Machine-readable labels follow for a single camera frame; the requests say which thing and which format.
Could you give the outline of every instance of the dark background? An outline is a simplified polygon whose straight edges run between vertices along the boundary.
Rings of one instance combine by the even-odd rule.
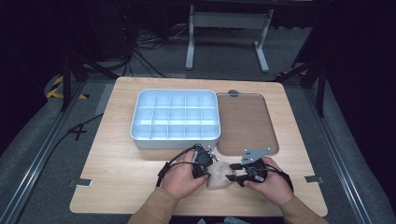
[[[390,1],[331,5],[341,8],[279,9],[272,25],[314,27],[296,62],[326,61],[349,129],[394,209],[395,13]],[[47,102],[44,87],[60,72],[67,53],[97,62],[119,60],[129,53],[125,38],[133,41],[139,27],[166,38],[169,27],[187,22],[188,11],[187,5],[147,7],[127,1],[1,0],[0,153]]]

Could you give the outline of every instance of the hand-held device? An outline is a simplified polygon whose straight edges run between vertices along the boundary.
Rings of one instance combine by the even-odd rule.
[[[288,183],[291,191],[294,191],[289,175],[277,170],[275,167],[265,164],[262,157],[271,151],[267,149],[245,149],[244,155],[239,163],[230,165],[233,170],[245,169],[245,175],[226,175],[230,181],[236,181],[241,187],[244,187],[244,181],[249,180],[262,183],[267,178],[268,172],[274,172],[281,175]]]
[[[192,159],[192,162],[182,161],[182,162],[174,163],[174,161],[177,160],[177,158],[184,155],[190,150],[194,150],[194,157]],[[177,154],[172,160],[167,161],[165,163],[161,171],[158,173],[158,180],[156,186],[159,187],[161,185],[161,182],[163,181],[163,177],[173,166],[181,163],[191,164],[192,176],[195,179],[203,175],[210,176],[210,173],[207,171],[207,167],[213,164],[213,159],[219,161],[218,158],[216,157],[216,154],[212,151],[212,148],[210,148],[210,146],[208,147],[208,149],[204,149],[204,147],[201,144],[195,144],[194,146],[183,150],[182,152]]]
[[[213,164],[213,159],[219,161],[210,146],[208,147],[208,150],[205,150],[201,145],[196,146],[194,158],[192,159],[192,176],[195,179],[203,175],[210,176],[210,173],[207,171],[207,167]]]

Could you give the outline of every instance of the metal bracket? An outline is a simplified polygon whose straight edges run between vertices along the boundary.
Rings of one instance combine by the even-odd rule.
[[[91,185],[92,185],[91,179],[78,179],[78,180],[70,180],[67,186],[69,186],[70,188],[75,188],[75,187],[89,188]]]
[[[321,176],[309,175],[305,177],[306,183],[318,182],[319,184],[326,183]]]
[[[271,152],[271,148],[266,149],[245,149],[244,155],[241,159],[241,165],[246,165],[253,163],[254,161],[260,159],[261,157],[269,154]]]

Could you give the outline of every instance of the black wrist strap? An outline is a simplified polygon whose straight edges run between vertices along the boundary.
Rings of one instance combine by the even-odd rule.
[[[279,174],[286,180],[292,192],[294,192],[293,184],[291,183],[290,176],[284,172],[279,172]]]
[[[166,164],[163,166],[163,168],[161,169],[161,171],[158,173],[158,180],[157,180],[157,184],[156,187],[159,187],[161,185],[161,182],[163,182],[163,177],[166,175],[166,172],[169,171],[169,169],[171,168],[171,164],[172,162],[174,162],[175,160],[177,160],[177,158],[179,158],[180,156],[182,156],[183,154],[187,153],[190,150],[195,150],[196,148],[200,147],[200,144],[195,144],[192,147],[189,147],[187,149],[184,149],[182,152],[180,152],[179,154],[177,154],[172,160],[167,161]]]

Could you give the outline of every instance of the human hand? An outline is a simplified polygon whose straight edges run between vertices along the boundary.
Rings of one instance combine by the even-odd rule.
[[[179,157],[176,162],[192,162],[194,151],[189,151],[183,156]],[[192,176],[192,165],[181,163],[172,167],[163,177],[161,188],[173,194],[179,199],[183,199],[199,187],[201,187],[207,180],[207,176],[203,175],[194,179]]]
[[[265,164],[274,166],[278,171],[282,171],[276,162],[269,157],[263,157]],[[245,187],[256,190],[264,196],[269,202],[280,206],[294,198],[286,180],[279,174],[268,172],[267,178],[263,183],[255,183],[252,181],[245,181]]]

